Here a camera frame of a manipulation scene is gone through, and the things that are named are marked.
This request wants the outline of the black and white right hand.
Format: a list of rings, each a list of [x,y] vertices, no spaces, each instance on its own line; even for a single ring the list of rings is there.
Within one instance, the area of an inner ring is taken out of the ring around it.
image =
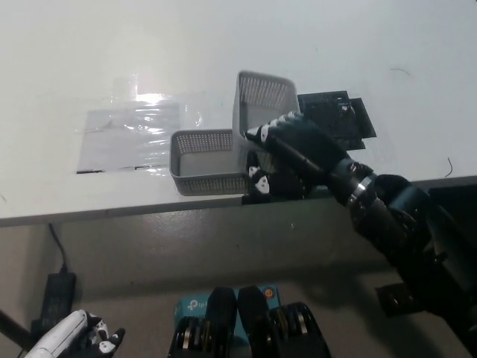
[[[277,172],[267,172],[259,163],[256,152],[249,152],[247,173],[251,195],[265,200],[273,196],[295,200],[305,198],[316,186],[326,186],[338,203],[346,204],[353,190],[340,189],[339,179],[332,179],[331,173],[350,156],[303,114],[290,112],[282,115],[248,129],[245,137],[285,166]]]

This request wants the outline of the white and black left hand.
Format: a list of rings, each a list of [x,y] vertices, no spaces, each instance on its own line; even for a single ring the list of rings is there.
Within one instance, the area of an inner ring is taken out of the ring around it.
[[[75,310],[52,327],[25,357],[113,357],[125,333],[124,328],[110,333],[103,318]]]

